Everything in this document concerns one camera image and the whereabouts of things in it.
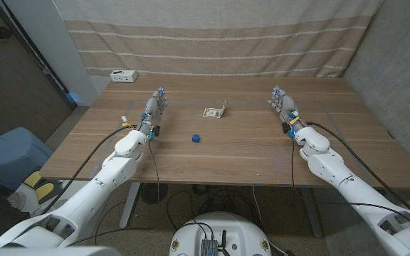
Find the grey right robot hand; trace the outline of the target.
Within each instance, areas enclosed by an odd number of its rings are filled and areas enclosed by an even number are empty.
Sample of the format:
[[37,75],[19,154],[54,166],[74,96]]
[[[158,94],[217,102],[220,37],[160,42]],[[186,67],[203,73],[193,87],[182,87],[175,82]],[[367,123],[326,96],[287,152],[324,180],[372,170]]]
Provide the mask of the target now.
[[272,100],[269,100],[268,104],[278,113],[284,134],[294,137],[300,129],[305,127],[292,97],[278,85],[273,88]]

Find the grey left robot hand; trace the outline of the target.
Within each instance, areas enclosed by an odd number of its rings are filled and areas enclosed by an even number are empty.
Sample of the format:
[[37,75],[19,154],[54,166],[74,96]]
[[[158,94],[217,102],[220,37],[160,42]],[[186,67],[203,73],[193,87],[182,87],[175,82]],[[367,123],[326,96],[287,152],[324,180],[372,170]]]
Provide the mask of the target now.
[[154,91],[148,99],[144,109],[144,118],[141,121],[139,131],[148,135],[152,128],[159,126],[162,121],[162,115],[168,105],[167,98],[163,87]]

